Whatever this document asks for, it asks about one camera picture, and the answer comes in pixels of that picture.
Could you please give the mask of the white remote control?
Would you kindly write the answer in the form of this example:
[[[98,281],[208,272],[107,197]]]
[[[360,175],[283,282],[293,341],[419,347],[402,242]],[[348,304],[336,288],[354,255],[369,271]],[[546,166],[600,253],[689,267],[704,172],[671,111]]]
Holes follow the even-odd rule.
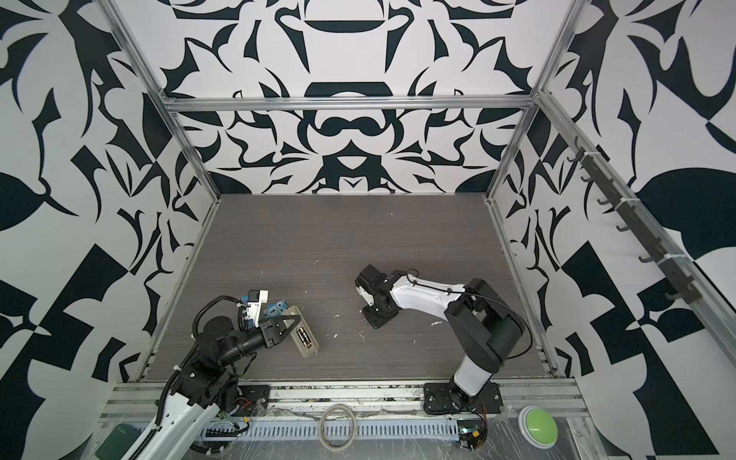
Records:
[[[319,343],[306,320],[306,316],[304,316],[303,312],[297,306],[290,306],[285,311],[285,314],[300,317],[299,325],[291,332],[291,338],[302,357],[310,358],[315,356],[319,350]]]

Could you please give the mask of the black AAA battery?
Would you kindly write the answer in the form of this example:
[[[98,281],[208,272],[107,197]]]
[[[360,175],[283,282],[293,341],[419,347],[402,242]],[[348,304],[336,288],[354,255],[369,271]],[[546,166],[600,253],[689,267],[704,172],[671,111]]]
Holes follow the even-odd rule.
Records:
[[[297,337],[299,337],[299,340],[305,349],[312,348],[312,339],[304,327],[300,327],[296,331],[296,333],[297,333]]]

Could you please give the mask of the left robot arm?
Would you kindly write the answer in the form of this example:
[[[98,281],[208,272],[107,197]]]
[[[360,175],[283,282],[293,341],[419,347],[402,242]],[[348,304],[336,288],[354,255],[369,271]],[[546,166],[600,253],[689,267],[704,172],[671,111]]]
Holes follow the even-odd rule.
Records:
[[[216,316],[200,327],[203,316],[223,301],[245,306],[235,297],[221,295],[195,315],[193,347],[174,368],[153,421],[123,454],[125,459],[181,459],[190,450],[208,456],[222,453],[225,444],[205,445],[201,435],[216,415],[228,416],[238,409],[242,374],[235,363],[254,360],[260,350],[280,344],[302,320],[299,314],[280,315],[245,319],[235,326],[230,317]]]

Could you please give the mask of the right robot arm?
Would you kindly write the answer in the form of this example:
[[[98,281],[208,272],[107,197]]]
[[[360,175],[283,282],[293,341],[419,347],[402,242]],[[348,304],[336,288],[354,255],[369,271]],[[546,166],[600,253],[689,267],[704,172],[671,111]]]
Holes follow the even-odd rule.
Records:
[[[404,310],[423,312],[450,325],[465,354],[452,377],[452,390],[466,398],[478,396],[513,358],[527,331],[522,316],[481,279],[465,285],[442,284],[410,270],[387,274],[370,264],[358,274],[355,286],[366,302],[361,312],[375,329]]]

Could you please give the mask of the blue toy block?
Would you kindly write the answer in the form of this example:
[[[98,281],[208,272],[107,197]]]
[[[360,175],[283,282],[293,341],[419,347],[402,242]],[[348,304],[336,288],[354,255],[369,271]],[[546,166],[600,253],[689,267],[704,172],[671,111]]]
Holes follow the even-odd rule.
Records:
[[[266,307],[266,318],[281,316],[288,310],[288,308],[289,305],[284,299],[270,304]]]

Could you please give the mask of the small electronics board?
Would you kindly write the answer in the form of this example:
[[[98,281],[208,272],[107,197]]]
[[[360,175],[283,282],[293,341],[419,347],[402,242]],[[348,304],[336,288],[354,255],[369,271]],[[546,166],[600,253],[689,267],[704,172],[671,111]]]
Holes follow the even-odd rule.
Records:
[[[474,452],[483,447],[488,435],[487,423],[483,418],[477,422],[461,420],[458,423],[458,444],[460,448]]]

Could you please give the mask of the dark green pad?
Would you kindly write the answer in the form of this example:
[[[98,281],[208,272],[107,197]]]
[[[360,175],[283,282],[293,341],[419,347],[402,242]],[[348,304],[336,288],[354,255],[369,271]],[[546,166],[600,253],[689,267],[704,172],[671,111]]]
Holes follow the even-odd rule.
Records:
[[[97,448],[94,457],[99,460],[121,460],[141,432],[142,429],[134,425],[117,425]]]

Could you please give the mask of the green push button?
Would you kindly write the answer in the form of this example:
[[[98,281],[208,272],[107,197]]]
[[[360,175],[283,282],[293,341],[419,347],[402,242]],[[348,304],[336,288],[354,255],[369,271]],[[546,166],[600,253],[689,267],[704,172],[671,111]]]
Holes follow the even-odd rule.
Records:
[[[553,448],[559,438],[559,429],[554,418],[538,406],[525,406],[517,418],[522,437],[541,450]]]

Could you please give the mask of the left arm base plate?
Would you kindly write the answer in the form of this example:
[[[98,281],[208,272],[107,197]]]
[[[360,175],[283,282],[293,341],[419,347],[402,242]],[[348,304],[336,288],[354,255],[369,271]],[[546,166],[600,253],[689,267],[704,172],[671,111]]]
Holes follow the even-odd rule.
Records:
[[[239,384],[228,393],[227,413],[235,418],[260,416],[269,408],[270,390],[267,384]]]

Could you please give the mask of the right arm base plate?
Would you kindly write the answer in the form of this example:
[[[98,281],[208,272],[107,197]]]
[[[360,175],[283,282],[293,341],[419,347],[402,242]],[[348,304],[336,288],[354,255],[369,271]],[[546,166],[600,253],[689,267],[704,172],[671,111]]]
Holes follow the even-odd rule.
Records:
[[[485,383],[475,396],[468,396],[455,383],[425,383],[423,411],[429,415],[473,412],[500,414],[504,405],[499,386]]]

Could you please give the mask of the black wall hook rail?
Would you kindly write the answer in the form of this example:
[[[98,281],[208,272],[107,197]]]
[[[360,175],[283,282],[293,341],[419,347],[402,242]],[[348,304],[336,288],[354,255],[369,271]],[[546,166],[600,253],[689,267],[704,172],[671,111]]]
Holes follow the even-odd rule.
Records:
[[[586,171],[584,182],[595,184],[604,196],[598,203],[615,211],[623,220],[617,230],[632,233],[645,250],[646,254],[638,260],[642,264],[656,265],[672,285],[675,292],[668,293],[666,297],[682,299],[687,304],[701,300],[703,294],[696,286],[692,270],[687,267],[687,256],[667,241],[657,220],[609,165],[605,155],[585,149],[578,140],[574,141],[574,149],[570,160],[579,163]]]

